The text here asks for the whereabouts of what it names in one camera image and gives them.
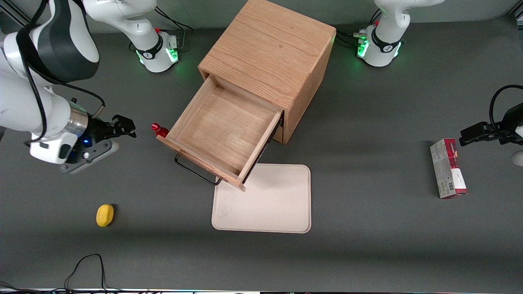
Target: red and white box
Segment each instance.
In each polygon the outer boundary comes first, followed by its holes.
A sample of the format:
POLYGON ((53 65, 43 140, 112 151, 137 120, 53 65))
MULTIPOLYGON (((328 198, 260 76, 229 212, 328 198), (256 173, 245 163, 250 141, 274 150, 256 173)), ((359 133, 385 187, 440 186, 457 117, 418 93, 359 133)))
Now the red and white box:
POLYGON ((451 199, 467 194, 467 187, 458 165, 456 140, 442 139, 430 147, 430 153, 438 181, 439 198, 451 199))

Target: box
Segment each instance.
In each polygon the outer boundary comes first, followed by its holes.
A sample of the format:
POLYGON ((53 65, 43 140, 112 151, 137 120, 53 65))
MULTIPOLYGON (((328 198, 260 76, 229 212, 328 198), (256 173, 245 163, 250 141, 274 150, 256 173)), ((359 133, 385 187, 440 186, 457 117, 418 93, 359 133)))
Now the box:
POLYGON ((467 187, 458 165, 456 140, 442 139, 430 147, 430 153, 438 181, 439 198, 451 199, 467 194, 467 187))
POLYGON ((296 129, 335 35, 334 27, 272 2, 247 1, 198 65, 203 85, 169 134, 156 138, 245 191, 268 142, 286 144, 296 129))

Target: red cap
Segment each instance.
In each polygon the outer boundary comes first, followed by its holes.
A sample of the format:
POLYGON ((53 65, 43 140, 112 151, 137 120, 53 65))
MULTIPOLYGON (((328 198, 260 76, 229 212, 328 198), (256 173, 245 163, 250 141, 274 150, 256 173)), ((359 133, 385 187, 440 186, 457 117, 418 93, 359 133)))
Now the red cap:
POLYGON ((162 128, 162 127, 161 127, 158 123, 156 123, 156 122, 153 123, 153 124, 151 125, 151 129, 152 129, 153 131, 155 131, 155 132, 160 131, 161 128, 162 128))

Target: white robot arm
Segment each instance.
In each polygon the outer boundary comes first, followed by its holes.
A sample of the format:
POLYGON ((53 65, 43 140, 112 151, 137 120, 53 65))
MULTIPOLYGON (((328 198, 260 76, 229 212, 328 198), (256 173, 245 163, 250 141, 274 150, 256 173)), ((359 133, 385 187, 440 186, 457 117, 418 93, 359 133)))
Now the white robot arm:
POLYGON ((88 151, 97 144, 104 146, 98 153, 106 153, 113 146, 109 139, 136 137, 135 127, 122 116, 103 122, 97 118, 103 107, 91 115, 52 91, 53 84, 92 77, 99 55, 80 0, 49 0, 50 19, 36 26, 45 4, 0 47, 0 126, 31 132, 30 154, 68 169, 67 164, 91 163, 88 151))
POLYGON ((401 37, 411 23, 407 9, 428 7, 445 0, 374 0, 382 11, 379 24, 371 24, 355 37, 361 38, 357 56, 376 67, 388 65, 397 56, 401 37))
POLYGON ((164 72, 178 61, 176 36, 157 32, 146 18, 129 20, 153 11, 156 0, 83 0, 83 3, 91 18, 126 34, 149 71, 164 72))

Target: wooden cabinet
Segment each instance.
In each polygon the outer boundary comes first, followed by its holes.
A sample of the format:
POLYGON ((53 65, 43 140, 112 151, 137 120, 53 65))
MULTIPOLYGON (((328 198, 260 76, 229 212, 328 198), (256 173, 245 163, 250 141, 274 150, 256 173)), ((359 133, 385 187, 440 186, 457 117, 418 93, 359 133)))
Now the wooden cabinet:
POLYGON ((199 64, 202 87, 168 136, 157 138, 244 191, 274 131, 275 140, 289 141, 323 79, 335 35, 317 20, 249 0, 199 64))

